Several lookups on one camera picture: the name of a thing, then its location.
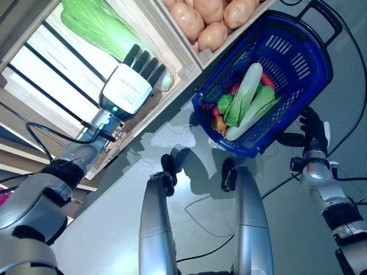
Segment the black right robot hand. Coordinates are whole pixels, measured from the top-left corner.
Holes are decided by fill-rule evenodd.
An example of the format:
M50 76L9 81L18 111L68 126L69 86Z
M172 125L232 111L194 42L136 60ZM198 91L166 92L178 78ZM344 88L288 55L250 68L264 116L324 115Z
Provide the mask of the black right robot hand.
M311 107L304 108L300 115L300 130L304 134L276 131L276 141L288 147L304 147L306 151L320 150L327 153L328 141L323 121Z

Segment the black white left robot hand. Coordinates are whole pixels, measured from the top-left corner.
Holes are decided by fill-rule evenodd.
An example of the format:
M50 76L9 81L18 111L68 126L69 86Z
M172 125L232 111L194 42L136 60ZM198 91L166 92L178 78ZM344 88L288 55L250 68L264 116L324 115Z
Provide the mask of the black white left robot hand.
M121 121L136 115L166 72L164 64L135 44L111 73L99 95L99 106Z

